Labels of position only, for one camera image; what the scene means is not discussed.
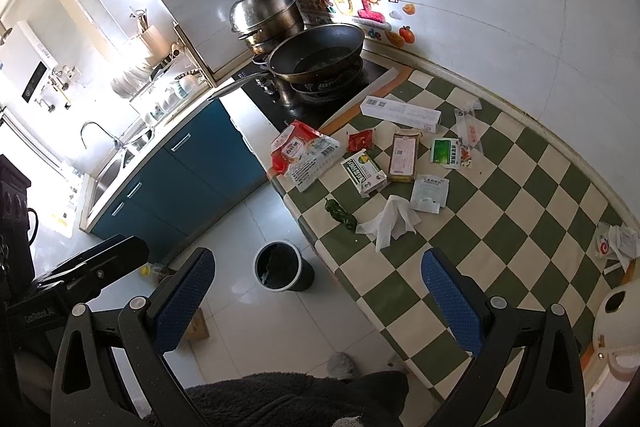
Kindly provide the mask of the white tissue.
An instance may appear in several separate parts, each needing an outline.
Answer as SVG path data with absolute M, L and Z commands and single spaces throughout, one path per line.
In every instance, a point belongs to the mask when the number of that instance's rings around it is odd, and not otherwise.
M 358 223 L 356 233 L 367 236 L 375 243 L 375 249 L 380 253 L 390 247 L 392 241 L 397 241 L 406 233 L 416 233 L 416 226 L 420 223 L 421 218 L 416 210 L 411 208 L 408 199 L 392 195 L 376 217 Z

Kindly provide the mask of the pink yellow box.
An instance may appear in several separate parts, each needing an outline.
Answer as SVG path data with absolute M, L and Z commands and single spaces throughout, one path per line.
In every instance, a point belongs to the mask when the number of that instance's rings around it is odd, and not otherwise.
M 388 179 L 392 182 L 412 182 L 416 177 L 420 133 L 395 133 L 390 155 Z

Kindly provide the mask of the green white medicine box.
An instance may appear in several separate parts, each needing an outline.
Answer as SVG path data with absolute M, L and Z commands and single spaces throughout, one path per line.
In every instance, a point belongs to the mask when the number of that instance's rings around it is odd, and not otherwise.
M 388 184 L 387 174 L 366 150 L 353 153 L 341 162 L 341 166 L 361 197 L 369 197 L 372 192 L 381 191 Z

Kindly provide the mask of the red white plastic package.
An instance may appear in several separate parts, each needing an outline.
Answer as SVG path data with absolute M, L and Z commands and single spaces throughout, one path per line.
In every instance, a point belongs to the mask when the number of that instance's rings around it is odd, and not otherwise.
M 303 192 L 339 161 L 345 150 L 337 139 L 294 120 L 271 142 L 271 168 L 288 176 Z

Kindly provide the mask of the blue kitchen cabinets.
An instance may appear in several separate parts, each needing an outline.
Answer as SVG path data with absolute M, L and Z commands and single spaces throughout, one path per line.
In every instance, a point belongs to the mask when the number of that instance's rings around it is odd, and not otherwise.
M 138 236 L 167 263 L 266 181 L 266 172 L 213 101 L 190 114 L 93 204 L 82 229 Z

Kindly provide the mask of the grey round trash bin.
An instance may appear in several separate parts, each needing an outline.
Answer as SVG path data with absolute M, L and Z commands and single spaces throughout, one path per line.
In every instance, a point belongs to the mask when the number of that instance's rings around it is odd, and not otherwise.
M 288 241 L 262 246 L 254 259 L 254 275 L 267 291 L 306 291 L 314 283 L 314 268 Z

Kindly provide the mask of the black device on left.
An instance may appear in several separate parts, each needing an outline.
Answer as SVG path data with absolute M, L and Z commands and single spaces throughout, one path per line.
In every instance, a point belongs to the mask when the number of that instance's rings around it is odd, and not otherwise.
M 22 300 L 35 277 L 29 244 L 27 190 L 32 182 L 1 156 L 1 299 Z

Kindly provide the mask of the yellow capped oil bottle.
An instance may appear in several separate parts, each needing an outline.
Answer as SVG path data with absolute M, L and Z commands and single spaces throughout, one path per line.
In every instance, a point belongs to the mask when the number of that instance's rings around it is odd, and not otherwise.
M 166 267 L 166 265 L 159 265 L 158 263 L 145 263 L 139 269 L 139 273 L 142 277 L 146 277 L 150 281 L 153 281 L 155 285 L 160 285 L 167 277 L 171 277 L 175 273 L 173 269 Z

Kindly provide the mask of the white paper packet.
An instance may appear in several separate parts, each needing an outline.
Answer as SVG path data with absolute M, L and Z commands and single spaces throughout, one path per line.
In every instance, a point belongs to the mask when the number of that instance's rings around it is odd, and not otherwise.
M 438 215 L 447 205 L 449 181 L 440 176 L 424 174 L 413 182 L 410 205 L 413 210 Z

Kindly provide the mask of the clear plastic wrapper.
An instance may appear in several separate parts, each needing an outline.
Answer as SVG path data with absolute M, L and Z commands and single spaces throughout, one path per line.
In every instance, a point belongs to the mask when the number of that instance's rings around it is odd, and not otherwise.
M 475 112 L 481 109 L 482 103 L 476 98 L 454 110 L 457 136 L 461 147 L 467 152 L 471 152 L 471 150 L 484 152 L 482 142 L 480 142 L 480 121 L 475 117 Z

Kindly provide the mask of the long white paper box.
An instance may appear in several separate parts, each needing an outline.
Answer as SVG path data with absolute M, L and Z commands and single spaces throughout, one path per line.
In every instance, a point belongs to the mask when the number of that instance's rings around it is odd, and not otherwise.
M 391 121 L 394 124 L 403 124 L 433 134 L 437 132 L 440 116 L 442 116 L 442 113 L 436 109 L 371 95 L 368 95 L 361 102 L 360 112 L 363 116 Z

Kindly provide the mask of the black gas stove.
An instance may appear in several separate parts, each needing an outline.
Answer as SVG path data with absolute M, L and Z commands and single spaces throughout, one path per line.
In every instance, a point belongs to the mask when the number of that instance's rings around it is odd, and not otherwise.
M 321 84 L 291 84 L 271 75 L 244 84 L 242 91 L 278 131 L 294 120 L 320 129 L 343 106 L 387 74 L 390 69 L 360 60 L 359 72 L 348 72 L 345 81 L 337 77 L 330 87 Z

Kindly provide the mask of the steel lidded pot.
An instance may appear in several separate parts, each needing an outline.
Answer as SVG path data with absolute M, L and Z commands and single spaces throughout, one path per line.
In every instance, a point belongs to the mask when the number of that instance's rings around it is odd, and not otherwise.
M 229 22 L 255 55 L 270 53 L 305 29 L 297 0 L 238 0 L 231 7 Z

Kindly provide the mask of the black wok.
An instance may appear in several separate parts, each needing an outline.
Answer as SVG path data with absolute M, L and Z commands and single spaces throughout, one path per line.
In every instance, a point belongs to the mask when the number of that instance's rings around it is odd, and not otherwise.
M 273 77 L 289 84 L 318 84 L 356 68 L 361 60 L 364 32 L 351 24 L 326 24 L 306 29 L 281 42 L 265 66 L 227 86 L 217 88 L 208 101 L 218 100 L 247 83 Z

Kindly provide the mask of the orange tomato magnet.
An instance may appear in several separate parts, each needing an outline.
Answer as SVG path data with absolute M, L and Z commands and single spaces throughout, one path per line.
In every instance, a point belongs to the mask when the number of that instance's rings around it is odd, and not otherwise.
M 413 44 L 416 42 L 416 36 L 409 26 L 402 26 L 399 28 L 398 34 L 401 36 L 405 43 Z

